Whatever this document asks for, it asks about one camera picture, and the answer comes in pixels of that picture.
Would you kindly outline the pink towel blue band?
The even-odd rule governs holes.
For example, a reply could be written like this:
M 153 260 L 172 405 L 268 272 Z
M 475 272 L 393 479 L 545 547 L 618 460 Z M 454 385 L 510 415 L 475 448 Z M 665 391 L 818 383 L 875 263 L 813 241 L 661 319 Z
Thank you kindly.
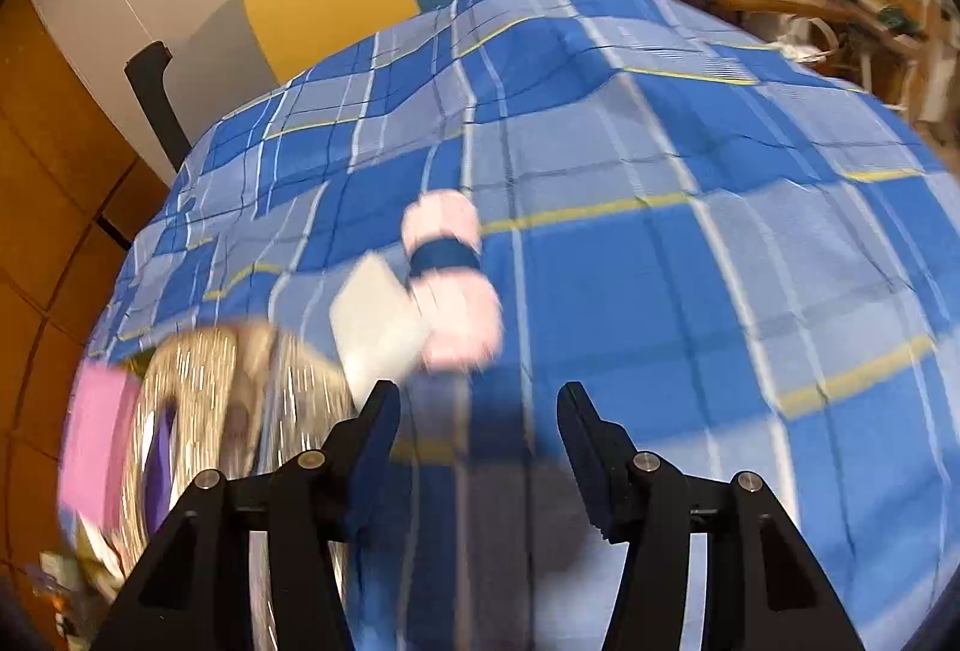
M 428 371 L 488 367 L 503 344 L 503 310 L 480 269 L 482 237 L 473 202 L 457 190 L 427 191 L 405 209 L 400 238 L 412 300 L 427 321 Z

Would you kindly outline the blue plaid tablecloth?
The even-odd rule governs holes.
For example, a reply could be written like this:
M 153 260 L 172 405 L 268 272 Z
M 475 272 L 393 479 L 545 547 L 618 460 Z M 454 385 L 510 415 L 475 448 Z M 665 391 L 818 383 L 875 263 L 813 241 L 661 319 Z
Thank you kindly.
M 470 197 L 503 345 L 420 375 L 348 615 L 363 649 L 594 649 L 623 553 L 556 426 L 578 381 L 688 474 L 754 470 L 871 649 L 958 566 L 958 185 L 877 98 L 677 0 L 455 0 L 206 131 L 88 355 L 267 319 L 331 355 L 363 254 Z

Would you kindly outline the wooden wardrobe panels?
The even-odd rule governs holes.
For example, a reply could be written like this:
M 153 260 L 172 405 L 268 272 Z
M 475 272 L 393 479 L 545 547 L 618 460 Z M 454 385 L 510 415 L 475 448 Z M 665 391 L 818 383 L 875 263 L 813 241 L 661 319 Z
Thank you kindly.
M 166 185 L 76 77 L 31 0 L 2 1 L 2 565 L 60 534 L 76 365 Z

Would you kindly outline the white flat card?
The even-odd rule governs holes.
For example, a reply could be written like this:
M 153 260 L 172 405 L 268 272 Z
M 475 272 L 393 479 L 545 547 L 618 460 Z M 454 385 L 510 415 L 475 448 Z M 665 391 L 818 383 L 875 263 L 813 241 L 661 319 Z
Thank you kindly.
M 329 310 L 338 360 L 361 409 L 377 381 L 402 385 L 420 365 L 430 328 L 381 254 L 366 253 Z

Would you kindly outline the black rolled mat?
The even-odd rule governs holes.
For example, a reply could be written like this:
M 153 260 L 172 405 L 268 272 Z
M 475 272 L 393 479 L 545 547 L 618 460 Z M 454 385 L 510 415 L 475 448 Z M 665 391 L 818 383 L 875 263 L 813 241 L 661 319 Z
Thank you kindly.
M 162 41 L 152 41 L 127 61 L 124 74 L 149 127 L 163 147 L 164 155 L 171 167 L 179 170 L 189 155 L 192 144 L 187 139 L 164 88 L 164 71 L 171 61 L 169 48 Z

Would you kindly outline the pink cardboard box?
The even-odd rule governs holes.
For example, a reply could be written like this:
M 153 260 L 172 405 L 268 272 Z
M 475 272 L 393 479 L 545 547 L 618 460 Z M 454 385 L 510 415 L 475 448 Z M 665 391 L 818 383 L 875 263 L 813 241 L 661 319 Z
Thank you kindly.
M 142 381 L 83 360 L 76 372 L 60 461 L 59 500 L 99 529 L 119 524 L 125 458 Z

